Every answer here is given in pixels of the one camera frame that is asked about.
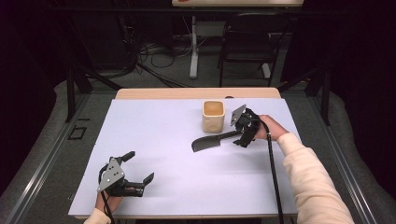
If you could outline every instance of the black chair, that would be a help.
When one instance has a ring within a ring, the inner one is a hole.
[[[280,15],[247,12],[231,16],[224,25],[223,43],[219,54],[219,86],[222,86],[222,80],[225,78],[224,62],[258,63],[259,69],[264,63],[270,63],[271,76],[268,86],[271,86],[281,40],[289,25],[289,19]],[[265,76],[254,79],[265,79]]]

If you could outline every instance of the person's right hand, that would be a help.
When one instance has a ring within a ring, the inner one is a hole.
[[[268,126],[268,129],[270,130],[271,133],[271,140],[277,140],[280,136],[282,136],[285,133],[288,133],[288,130],[286,130],[282,125],[280,125],[276,120],[271,118],[269,115],[260,115],[260,119]],[[266,139],[267,138],[267,132],[265,131],[264,127],[262,124],[260,124],[260,129],[254,136],[255,139]]]

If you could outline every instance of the gray carpet floor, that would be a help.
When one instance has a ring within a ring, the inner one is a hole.
[[[274,86],[280,85],[279,74],[286,51],[287,46],[281,51],[279,67],[275,73]],[[196,79],[189,78],[191,59],[189,55],[176,57],[174,61],[172,57],[166,54],[148,56],[143,64],[162,75],[193,87],[216,87],[219,82],[219,70],[217,69],[218,53],[219,45],[216,41],[208,39],[202,44],[200,47],[198,78]],[[168,65],[172,61],[173,63],[165,68],[154,66]],[[234,73],[238,70],[242,73],[247,71],[249,73],[255,72],[254,69],[244,66],[230,66],[227,68],[227,72]],[[127,76],[113,78],[112,80],[126,88],[166,87],[157,78],[139,69],[134,70]],[[230,80],[225,84],[250,86],[257,83],[257,81],[242,83]],[[82,95],[77,92],[77,96],[80,99],[79,111],[75,118],[66,125],[68,128],[65,128],[64,123],[67,113],[65,83],[61,83],[55,89],[58,95],[57,103],[46,127],[37,139],[25,163],[0,198],[0,223],[14,223],[14,220],[18,220],[18,223],[82,222],[69,217],[67,213],[90,157],[94,142],[106,117],[109,104],[116,94],[99,81],[92,80],[92,85],[94,87],[92,94]],[[318,154],[318,157],[329,171],[334,185],[350,209],[354,221],[356,223],[396,223],[396,203],[376,184],[374,177],[360,159],[353,143],[353,133],[342,100],[334,94],[331,95],[331,126],[330,128],[323,127],[322,120],[317,116],[318,109],[315,107],[317,99],[306,98],[302,92],[304,86],[305,84],[301,83],[282,93],[282,97],[287,100],[304,144],[312,147]],[[67,139],[73,127],[86,128],[82,139]],[[356,201],[350,186],[340,172],[340,167],[334,159],[334,145],[328,132],[333,134],[337,146],[342,149],[347,164],[356,178],[361,191],[360,194],[365,201]],[[37,187],[34,195],[30,195],[31,200],[28,200],[29,203],[24,203],[25,201],[21,199],[26,198],[30,181],[37,176],[37,168],[44,164],[43,160],[48,157],[54,148],[57,148],[58,152],[53,155],[53,163],[49,165],[49,171],[42,176],[42,185]],[[375,221],[366,218],[361,213],[359,203],[366,203]],[[262,220],[262,223],[277,223],[277,219],[266,218]]]

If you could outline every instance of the white sweatshirt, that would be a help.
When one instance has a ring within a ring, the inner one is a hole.
[[[352,216],[315,152],[305,147],[294,133],[277,139],[285,155],[283,165],[290,179],[298,211],[297,223],[353,223]],[[94,208],[85,224],[109,224]]]

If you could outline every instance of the wooden desk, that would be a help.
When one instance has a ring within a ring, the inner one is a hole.
[[[286,102],[275,88],[124,89],[113,100],[92,150],[69,215],[86,218],[94,205],[99,170],[109,157],[135,151],[121,168],[129,181],[154,172],[142,198],[126,197],[116,218],[275,217],[276,196],[265,141],[248,149],[221,140],[221,146],[193,153],[201,130],[204,99],[222,99],[225,120],[241,104],[271,114],[297,133]],[[223,132],[234,127],[224,125]],[[284,214],[297,211],[277,143],[273,143]]]
[[[187,0],[180,2],[172,0],[174,7],[301,7],[304,0]],[[192,17],[191,23],[192,35],[192,54],[190,78],[197,78],[198,69],[198,48],[197,48],[197,21]],[[263,65],[263,72],[266,77],[271,76],[268,64]]]

